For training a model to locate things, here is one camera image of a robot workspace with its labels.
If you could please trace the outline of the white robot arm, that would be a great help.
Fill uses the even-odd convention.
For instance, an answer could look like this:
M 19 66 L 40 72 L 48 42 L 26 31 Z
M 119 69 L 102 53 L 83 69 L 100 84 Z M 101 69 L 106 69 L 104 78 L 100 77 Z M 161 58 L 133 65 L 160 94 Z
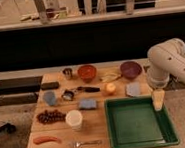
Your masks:
M 177 38 L 153 45 L 147 53 L 150 67 L 146 72 L 146 80 L 153 89 L 152 102 L 156 111 L 163 107 L 165 93 L 162 89 L 168 85 L 170 76 L 173 75 L 185 83 L 184 54 L 185 43 Z

